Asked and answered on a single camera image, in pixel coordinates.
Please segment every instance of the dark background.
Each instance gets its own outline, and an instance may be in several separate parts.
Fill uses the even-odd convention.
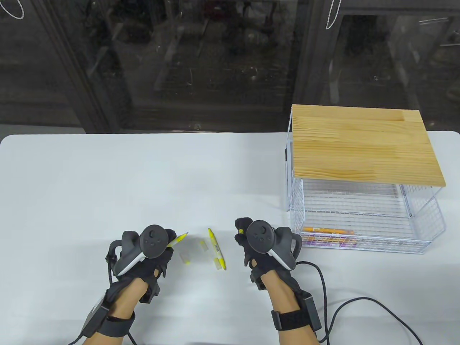
[[[298,103],[460,132],[455,0],[348,0],[328,30],[323,0],[21,3],[0,9],[0,126],[283,132]]]

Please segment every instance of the pen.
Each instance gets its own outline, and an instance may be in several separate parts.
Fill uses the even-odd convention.
[[[211,243],[214,246],[214,250],[216,251],[217,258],[219,259],[219,263],[224,270],[227,270],[227,266],[225,265],[224,257],[222,256],[222,252],[220,251],[219,244],[216,241],[216,237],[214,236],[213,231],[211,229],[208,229],[208,231],[209,231],[209,238],[211,239]]]
[[[326,229],[326,228],[312,228],[305,227],[304,231],[306,232],[322,232],[325,234],[339,234],[339,235],[354,235],[353,230],[340,230],[340,229]]]
[[[171,242],[169,242],[169,244],[168,244],[166,247],[172,247],[172,246],[178,244],[178,243],[181,242],[188,234],[189,234],[189,233],[186,232],[185,234],[176,237],[174,240],[172,240]]]

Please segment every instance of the forearm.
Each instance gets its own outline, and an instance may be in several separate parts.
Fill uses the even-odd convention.
[[[273,310],[288,313],[299,310],[299,304],[292,289],[283,282],[276,271],[272,270],[261,276],[262,282],[270,295]],[[310,326],[280,331],[280,345],[318,345],[318,339]]]
[[[119,319],[129,319],[136,307],[140,298],[147,291],[148,284],[145,283],[142,279],[134,279],[128,287],[126,287],[109,311],[109,316],[117,317]],[[95,333],[91,338],[88,338],[83,343],[84,345],[121,345],[123,342],[123,337],[121,338],[112,338],[101,333]]]

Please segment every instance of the wood grain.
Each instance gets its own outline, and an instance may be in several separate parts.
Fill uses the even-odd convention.
[[[292,105],[294,175],[444,187],[418,110]]]

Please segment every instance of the black glove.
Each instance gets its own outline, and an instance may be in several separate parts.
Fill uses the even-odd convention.
[[[174,230],[165,229],[168,233],[168,243],[172,240],[176,239],[177,235]],[[155,270],[158,270],[160,274],[163,274],[163,277],[166,277],[166,268],[168,267],[168,262],[173,257],[174,249],[168,247],[165,249],[163,254],[155,259],[148,259],[145,258],[143,261],[139,261],[136,263],[133,268],[131,268],[128,272],[126,272],[121,277],[131,277],[132,280],[134,278],[141,278],[145,281],[145,278],[150,278],[153,276]]]
[[[246,238],[246,231],[252,222],[253,220],[248,217],[238,218],[235,221],[235,227],[239,231],[239,233],[235,235],[235,241],[244,248],[244,265],[247,266],[249,263],[249,267],[253,269],[254,267],[251,261],[254,259],[256,260],[257,268],[262,274],[271,270],[286,270],[275,258],[268,254],[258,253],[249,245]]]
[[[165,229],[168,233],[168,242],[174,240],[177,235],[175,231],[171,229]],[[109,292],[107,294],[108,300],[115,300],[119,292],[127,287],[135,278],[141,278],[144,282],[149,285],[145,295],[139,300],[141,303],[150,303],[153,296],[157,296],[160,292],[160,287],[157,283],[157,277],[154,272],[158,270],[163,277],[166,277],[166,268],[169,261],[173,257],[174,249],[168,247],[165,251],[157,258],[149,259],[145,258],[143,261],[136,263],[128,272],[122,276],[118,276],[118,281],[110,285]]]
[[[294,292],[301,291],[297,281],[291,277],[291,272],[286,270],[274,257],[268,254],[261,254],[256,252],[247,242],[246,231],[249,225],[253,222],[252,219],[238,218],[235,221],[235,227],[238,229],[238,234],[235,235],[235,241],[244,248],[244,265],[252,269],[251,281],[256,283],[259,290],[265,290],[266,287],[262,283],[260,277],[268,271],[275,270],[280,277]],[[252,260],[256,261],[254,267],[251,263]]]

